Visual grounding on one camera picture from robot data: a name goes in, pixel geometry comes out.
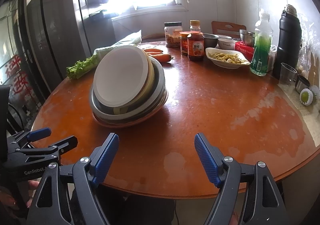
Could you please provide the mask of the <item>right hand thumb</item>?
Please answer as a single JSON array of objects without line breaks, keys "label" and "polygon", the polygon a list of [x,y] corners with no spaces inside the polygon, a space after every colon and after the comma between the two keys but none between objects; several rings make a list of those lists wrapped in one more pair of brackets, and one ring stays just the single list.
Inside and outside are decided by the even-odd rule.
[{"label": "right hand thumb", "polygon": [[238,225],[238,222],[239,222],[239,218],[238,218],[238,215],[237,213],[234,211],[232,216],[231,216],[231,220],[229,222],[229,225]]}]

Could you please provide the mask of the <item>left hand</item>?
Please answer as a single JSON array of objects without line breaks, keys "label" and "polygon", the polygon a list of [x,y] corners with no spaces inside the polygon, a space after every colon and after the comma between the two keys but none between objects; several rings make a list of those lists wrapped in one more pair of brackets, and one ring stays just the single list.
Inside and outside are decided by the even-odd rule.
[{"label": "left hand", "polygon": [[39,186],[39,181],[38,180],[31,180],[31,181],[28,181],[28,195],[29,195],[29,200],[26,202],[26,206],[28,208],[30,208],[31,206],[31,203],[33,201],[33,197],[34,197],[34,194],[35,194],[35,191],[37,189],[37,187]]}]

